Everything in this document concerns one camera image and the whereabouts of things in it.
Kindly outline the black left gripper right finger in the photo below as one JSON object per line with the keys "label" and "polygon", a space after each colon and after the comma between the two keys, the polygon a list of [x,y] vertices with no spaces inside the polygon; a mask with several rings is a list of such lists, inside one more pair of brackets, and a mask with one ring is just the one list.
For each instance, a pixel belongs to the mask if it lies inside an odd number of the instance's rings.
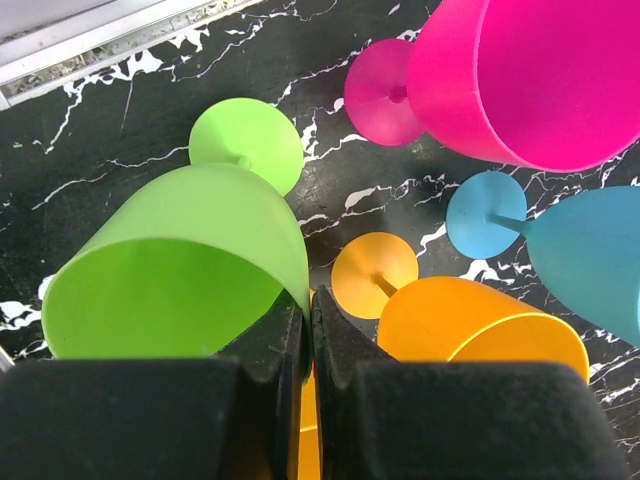
{"label": "black left gripper right finger", "polygon": [[596,397],[549,362],[404,363],[311,307],[325,479],[628,479]]}

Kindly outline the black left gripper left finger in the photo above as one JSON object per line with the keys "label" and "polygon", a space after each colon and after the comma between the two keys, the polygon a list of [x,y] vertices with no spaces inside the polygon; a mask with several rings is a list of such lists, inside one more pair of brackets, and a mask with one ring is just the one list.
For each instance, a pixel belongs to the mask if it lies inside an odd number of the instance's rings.
{"label": "black left gripper left finger", "polygon": [[303,375],[288,293],[205,359],[27,361],[1,377],[1,475],[293,479]]}

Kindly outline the yellow-base orange wine glass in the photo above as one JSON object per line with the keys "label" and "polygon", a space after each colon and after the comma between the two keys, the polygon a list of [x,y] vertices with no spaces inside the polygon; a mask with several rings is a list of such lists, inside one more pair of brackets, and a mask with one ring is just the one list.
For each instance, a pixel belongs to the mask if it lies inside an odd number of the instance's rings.
{"label": "yellow-base orange wine glass", "polygon": [[303,384],[301,391],[297,478],[301,480],[321,478],[314,367],[311,368],[309,378]]}

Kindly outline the green wine glass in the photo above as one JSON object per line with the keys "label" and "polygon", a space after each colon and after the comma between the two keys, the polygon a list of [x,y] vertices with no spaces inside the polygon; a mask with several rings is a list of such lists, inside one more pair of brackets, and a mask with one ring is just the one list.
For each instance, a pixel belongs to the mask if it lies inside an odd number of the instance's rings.
{"label": "green wine glass", "polygon": [[309,312],[307,250],[285,199],[304,166],[293,123],[257,99],[223,100],[195,121],[188,155],[54,275],[42,304],[54,358],[205,357],[282,293]]}

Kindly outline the blue wine glass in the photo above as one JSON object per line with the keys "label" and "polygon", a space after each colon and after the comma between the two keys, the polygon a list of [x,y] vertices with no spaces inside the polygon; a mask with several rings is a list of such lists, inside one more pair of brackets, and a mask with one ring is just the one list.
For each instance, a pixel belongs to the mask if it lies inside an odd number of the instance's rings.
{"label": "blue wine glass", "polygon": [[476,174],[453,194],[445,216],[454,248],[489,259],[519,237],[532,268],[566,308],[632,346],[639,344],[639,189],[581,192],[526,217],[524,189],[497,171]]}

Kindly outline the magenta wine glass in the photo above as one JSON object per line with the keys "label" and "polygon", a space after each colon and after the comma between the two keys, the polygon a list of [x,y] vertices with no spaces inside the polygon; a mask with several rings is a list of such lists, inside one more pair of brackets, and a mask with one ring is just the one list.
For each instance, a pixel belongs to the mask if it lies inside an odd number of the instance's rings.
{"label": "magenta wine glass", "polygon": [[590,169],[639,136],[639,5],[444,1],[414,41],[365,48],[343,97],[382,146],[428,134],[479,160]]}

